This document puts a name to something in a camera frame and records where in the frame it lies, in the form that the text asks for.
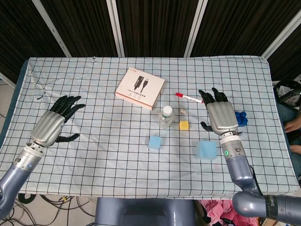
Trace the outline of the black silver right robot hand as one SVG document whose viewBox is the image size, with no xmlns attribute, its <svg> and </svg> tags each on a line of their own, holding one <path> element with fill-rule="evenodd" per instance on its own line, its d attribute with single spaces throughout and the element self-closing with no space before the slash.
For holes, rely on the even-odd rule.
<svg viewBox="0 0 301 226">
<path fill-rule="evenodd" d="M 198 90 L 207 109 L 210 125 L 204 121 L 201 126 L 208 132 L 222 136 L 226 133 L 235 134 L 238 131 L 238 121 L 232 104 L 228 101 L 223 92 L 219 92 L 216 88 L 212 88 L 214 97 L 210 93 Z"/>
</svg>

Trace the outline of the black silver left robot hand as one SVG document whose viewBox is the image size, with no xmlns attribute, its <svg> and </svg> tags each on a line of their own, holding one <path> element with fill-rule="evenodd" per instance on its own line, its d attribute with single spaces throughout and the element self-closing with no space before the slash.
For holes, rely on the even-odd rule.
<svg viewBox="0 0 301 226">
<path fill-rule="evenodd" d="M 42 147 L 50 147 L 54 143 L 71 142 L 79 137 L 79 133 L 69 137 L 60 136 L 65 123 L 84 104 L 75 104 L 81 96 L 62 96 L 48 109 L 35 125 L 31 137 L 34 143 Z"/>
</svg>

